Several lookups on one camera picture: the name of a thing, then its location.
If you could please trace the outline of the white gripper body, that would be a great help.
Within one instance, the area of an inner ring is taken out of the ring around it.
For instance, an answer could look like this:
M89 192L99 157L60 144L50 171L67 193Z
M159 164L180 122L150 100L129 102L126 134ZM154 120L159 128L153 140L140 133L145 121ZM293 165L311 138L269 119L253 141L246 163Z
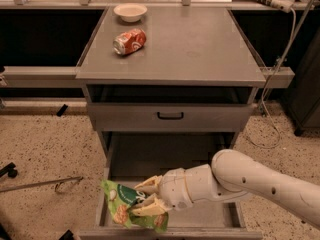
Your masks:
M159 184L159 196L171 210L180 211L193 206L184 169L170 170L163 175Z

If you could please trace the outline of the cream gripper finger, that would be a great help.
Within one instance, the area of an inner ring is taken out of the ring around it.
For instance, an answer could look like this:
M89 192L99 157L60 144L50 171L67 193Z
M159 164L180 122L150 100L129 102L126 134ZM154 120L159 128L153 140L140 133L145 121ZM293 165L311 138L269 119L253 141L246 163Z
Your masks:
M131 209L131 213L135 216L155 216L166 213L169 206L157 197L147 198L140 204L135 205Z
M162 180L162 176L152 176L142 183L137 184L134 189L144 192L148 195L159 192L159 184Z

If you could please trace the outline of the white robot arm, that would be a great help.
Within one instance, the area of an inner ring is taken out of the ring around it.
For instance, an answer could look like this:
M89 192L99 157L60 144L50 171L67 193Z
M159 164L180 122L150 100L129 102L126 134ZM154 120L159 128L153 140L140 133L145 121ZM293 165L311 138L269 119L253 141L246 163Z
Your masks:
M210 164L173 169L141 182L135 189L147 195L132 208L136 216L180 211L201 201L233 202L254 194L320 227L319 185L274 171L232 149L217 152Z

